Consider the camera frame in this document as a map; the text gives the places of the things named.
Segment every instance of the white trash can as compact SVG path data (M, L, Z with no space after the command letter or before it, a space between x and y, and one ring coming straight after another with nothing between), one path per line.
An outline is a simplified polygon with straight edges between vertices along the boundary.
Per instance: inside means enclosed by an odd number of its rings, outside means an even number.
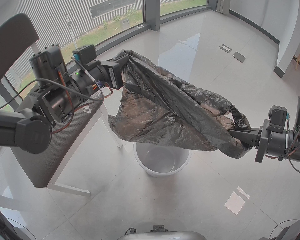
M134 156L141 167L153 177L164 177L179 172L189 162L192 151L177 147L163 147L135 142Z

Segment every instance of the gray floor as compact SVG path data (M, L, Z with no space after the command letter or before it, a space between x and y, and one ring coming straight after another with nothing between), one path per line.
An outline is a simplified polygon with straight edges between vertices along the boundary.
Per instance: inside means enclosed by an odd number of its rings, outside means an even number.
M221 44L232 52L219 49ZM286 107L294 123L300 68L295 70L292 61L280 79L273 72L278 46L231 15L206 11L165 23L159 32L139 34L100 59L111 58L122 48L226 97L252 127L262 125L272 105ZM244 63L232 57L236 51L246 57ZM110 114L117 113L120 98L121 92L114 91L105 100ZM84 197L34 188L11 150L2 148L0 194L12 207L0 210L38 240L113 240L129 227L148 232L154 224L164 224L169 231L197 231L207 240L256 240L269 237L281 221L300 217L300 174L288 161L264 158L256 163L255 149L238 160L220 151L194 151L176 175L153 178L139 166L132 150L132 143L126 142L117 148L99 120L58 179L91 191L90 197ZM233 192L245 201L237 215L224 206Z

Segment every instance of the white cable label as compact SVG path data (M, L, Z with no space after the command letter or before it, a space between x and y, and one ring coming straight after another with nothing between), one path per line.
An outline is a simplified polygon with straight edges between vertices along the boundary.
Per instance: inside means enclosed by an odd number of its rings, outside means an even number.
M113 72L113 69L109 67L108 70L109 70L110 78L112 80L112 85L116 88L117 83L116 83L115 74Z

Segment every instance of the black trash bag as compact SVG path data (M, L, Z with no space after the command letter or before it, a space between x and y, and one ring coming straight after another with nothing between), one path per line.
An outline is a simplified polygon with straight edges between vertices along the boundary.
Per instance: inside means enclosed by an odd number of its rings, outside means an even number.
M250 124L230 101L197 88L134 51L124 66L124 89L110 128L130 142L153 143L184 149L221 152L240 158L252 147L233 138L227 130ZM225 115L231 112L233 119Z

